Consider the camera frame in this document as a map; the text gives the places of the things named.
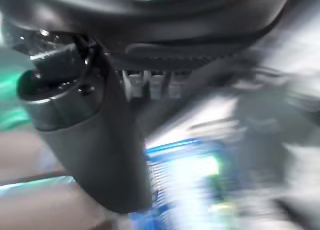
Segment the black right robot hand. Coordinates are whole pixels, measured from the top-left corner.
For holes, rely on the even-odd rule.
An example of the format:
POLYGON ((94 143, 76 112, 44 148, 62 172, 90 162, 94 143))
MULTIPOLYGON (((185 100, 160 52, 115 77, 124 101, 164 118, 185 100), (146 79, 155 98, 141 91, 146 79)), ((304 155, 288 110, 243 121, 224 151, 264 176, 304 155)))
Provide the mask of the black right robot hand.
POLYGON ((176 98, 266 35, 289 0, 0 0, 7 45, 33 68, 17 96, 63 167, 116 213, 152 204, 144 124, 126 98, 176 98))

